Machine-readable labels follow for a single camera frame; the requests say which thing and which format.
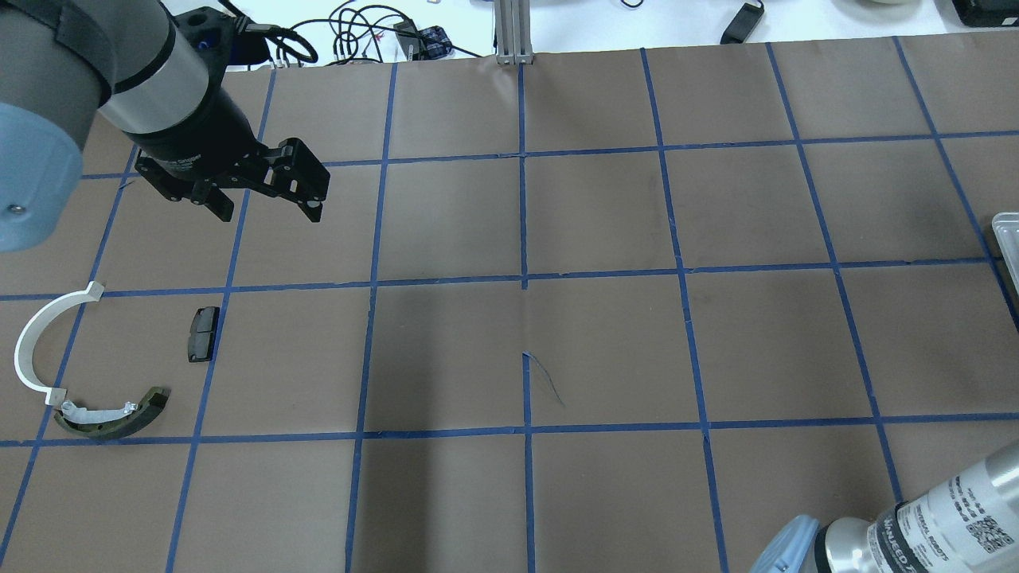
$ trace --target gray robot arm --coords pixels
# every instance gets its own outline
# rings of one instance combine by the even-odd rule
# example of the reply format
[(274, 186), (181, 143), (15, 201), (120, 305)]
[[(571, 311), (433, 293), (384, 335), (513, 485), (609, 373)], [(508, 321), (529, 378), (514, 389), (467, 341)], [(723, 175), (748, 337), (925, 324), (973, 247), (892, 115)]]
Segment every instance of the gray robot arm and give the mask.
[(53, 231), (97, 109), (166, 199), (230, 220), (221, 189), (246, 187), (319, 220), (328, 171), (300, 140), (258, 142), (220, 87), (236, 19), (175, 18), (157, 0), (0, 0), (0, 251)]

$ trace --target white curved bracket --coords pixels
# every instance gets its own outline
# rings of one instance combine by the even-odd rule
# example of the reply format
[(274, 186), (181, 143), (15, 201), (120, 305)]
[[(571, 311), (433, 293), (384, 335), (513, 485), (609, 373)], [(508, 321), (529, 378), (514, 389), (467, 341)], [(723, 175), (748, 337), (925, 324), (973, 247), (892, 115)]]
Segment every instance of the white curved bracket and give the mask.
[(46, 394), (46, 405), (57, 406), (63, 403), (67, 396), (64, 388), (55, 388), (43, 384), (36, 375), (36, 368), (33, 365), (33, 355), (36, 352), (36, 343), (43, 330), (50, 325), (50, 322), (60, 316), (65, 310), (76, 307), (85, 303), (94, 303), (103, 296), (104, 288), (95, 280), (90, 281), (85, 291), (68, 293), (39, 309), (39, 312), (29, 320), (21, 330), (21, 335), (17, 337), (17, 345), (14, 346), (14, 371), (21, 382), (36, 392)]

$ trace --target white floor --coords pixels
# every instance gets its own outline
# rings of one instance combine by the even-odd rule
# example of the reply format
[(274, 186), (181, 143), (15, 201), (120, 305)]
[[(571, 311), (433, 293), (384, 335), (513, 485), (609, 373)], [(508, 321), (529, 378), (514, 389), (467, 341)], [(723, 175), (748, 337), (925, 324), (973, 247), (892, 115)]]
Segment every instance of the white floor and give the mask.
[[(326, 17), (339, 0), (235, 0), (256, 21), (291, 25)], [(164, 0), (172, 13), (215, 0)], [(492, 3), (485, 0), (357, 0), (352, 6), (386, 4), (403, 10), (419, 28), (441, 25), (453, 44), (491, 54)], [(619, 0), (532, 0), (532, 43), (536, 52), (581, 52), (717, 44), (743, 0), (645, 0), (636, 9)], [(978, 31), (959, 21), (952, 0), (765, 0), (765, 14), (751, 42), (915, 36)], [(331, 59), (332, 34), (325, 23), (302, 34)], [(383, 41), (383, 59), (397, 59), (392, 34)]]

